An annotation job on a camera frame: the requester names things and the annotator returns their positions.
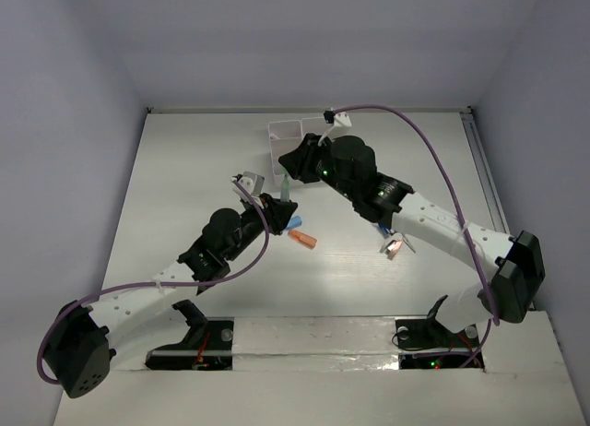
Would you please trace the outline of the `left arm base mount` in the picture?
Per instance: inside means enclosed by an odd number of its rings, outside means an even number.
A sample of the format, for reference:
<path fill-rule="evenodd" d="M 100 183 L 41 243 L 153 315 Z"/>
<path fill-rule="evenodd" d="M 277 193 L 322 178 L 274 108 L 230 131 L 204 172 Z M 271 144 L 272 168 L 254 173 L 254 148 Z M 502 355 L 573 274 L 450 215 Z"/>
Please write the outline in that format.
<path fill-rule="evenodd" d="M 153 349 L 145 365 L 151 371 L 230 371 L 233 367 L 233 319 L 209 320 L 190 328 L 179 343 Z"/>

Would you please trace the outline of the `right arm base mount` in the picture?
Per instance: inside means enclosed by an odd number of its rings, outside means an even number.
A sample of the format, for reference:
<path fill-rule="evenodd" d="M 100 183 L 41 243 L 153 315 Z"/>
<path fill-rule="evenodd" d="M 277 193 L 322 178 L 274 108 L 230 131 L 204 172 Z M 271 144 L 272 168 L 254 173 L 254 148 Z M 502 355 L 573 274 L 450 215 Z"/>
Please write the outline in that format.
<path fill-rule="evenodd" d="M 483 369 L 480 338 L 475 325 L 451 333 L 425 318 L 395 321 L 392 343 L 399 352 L 401 370 Z"/>

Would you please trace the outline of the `clear glue bottle blue cap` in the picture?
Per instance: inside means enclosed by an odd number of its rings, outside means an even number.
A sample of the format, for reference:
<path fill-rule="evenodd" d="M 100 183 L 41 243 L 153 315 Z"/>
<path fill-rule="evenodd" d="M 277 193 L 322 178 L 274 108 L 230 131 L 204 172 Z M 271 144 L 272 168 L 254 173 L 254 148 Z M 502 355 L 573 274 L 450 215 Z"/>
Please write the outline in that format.
<path fill-rule="evenodd" d="M 389 236 L 391 234 L 390 230 L 381 223 L 378 224 L 378 229 L 385 236 Z"/>

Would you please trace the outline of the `green clear highlighter marker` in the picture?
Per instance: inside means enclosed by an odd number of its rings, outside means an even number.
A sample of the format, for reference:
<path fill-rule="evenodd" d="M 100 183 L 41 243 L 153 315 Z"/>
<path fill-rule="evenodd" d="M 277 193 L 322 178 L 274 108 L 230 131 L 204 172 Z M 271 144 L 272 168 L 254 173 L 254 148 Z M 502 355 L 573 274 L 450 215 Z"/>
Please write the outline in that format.
<path fill-rule="evenodd" d="M 280 202 L 288 203 L 290 201 L 290 181 L 289 175 L 285 173 L 283 175 L 280 185 Z"/>

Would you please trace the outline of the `blue highlighter marker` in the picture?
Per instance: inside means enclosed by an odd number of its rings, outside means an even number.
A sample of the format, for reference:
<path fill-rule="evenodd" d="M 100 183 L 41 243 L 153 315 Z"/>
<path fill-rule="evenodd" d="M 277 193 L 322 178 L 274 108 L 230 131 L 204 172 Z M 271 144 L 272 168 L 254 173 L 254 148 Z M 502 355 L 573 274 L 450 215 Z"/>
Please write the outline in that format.
<path fill-rule="evenodd" d="M 300 227 L 302 224 L 302 219 L 300 216 L 294 216 L 289 220 L 289 223 L 286 227 L 287 231 Z"/>

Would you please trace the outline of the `orange highlighter marker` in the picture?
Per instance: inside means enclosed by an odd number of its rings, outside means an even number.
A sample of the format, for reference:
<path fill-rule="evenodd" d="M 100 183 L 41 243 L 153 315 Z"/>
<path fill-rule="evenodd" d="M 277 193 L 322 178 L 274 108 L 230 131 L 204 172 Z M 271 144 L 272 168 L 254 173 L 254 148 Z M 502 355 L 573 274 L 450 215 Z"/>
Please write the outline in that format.
<path fill-rule="evenodd" d="M 315 238 L 298 230 L 290 230 L 288 236 L 309 249 L 314 249 L 317 245 Z"/>

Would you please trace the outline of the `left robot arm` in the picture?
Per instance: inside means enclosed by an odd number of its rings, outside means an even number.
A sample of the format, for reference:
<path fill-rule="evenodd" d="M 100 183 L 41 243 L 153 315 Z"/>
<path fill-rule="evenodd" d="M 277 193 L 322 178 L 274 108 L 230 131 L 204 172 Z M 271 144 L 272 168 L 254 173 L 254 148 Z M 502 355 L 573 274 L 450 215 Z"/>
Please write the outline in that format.
<path fill-rule="evenodd" d="M 193 298 L 251 270 L 264 250 L 238 272 L 230 270 L 230 262 L 258 237 L 281 234 L 298 208 L 266 193 L 246 193 L 241 202 L 243 212 L 216 210 L 188 250 L 152 279 L 110 287 L 63 306 L 37 352 L 40 378 L 61 386 L 71 398 L 84 396 L 135 341 L 148 339 L 169 310 L 182 315 L 172 326 L 174 339 L 186 348 L 200 344 L 208 321 Z"/>

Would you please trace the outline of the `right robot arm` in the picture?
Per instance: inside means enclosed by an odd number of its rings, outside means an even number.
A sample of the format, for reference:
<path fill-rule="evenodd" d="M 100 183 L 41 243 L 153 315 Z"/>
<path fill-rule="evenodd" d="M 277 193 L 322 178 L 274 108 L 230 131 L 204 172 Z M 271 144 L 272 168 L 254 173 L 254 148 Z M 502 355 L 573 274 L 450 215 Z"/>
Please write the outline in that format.
<path fill-rule="evenodd" d="M 378 172 L 373 149 L 357 136 L 330 140 L 308 134 L 278 162 L 296 181 L 329 185 L 369 222 L 414 236 L 482 272 L 478 284 L 432 307 L 424 323 L 431 343 L 444 345 L 468 325 L 525 319 L 545 278 L 536 235 L 512 236 L 460 221 L 409 184 Z"/>

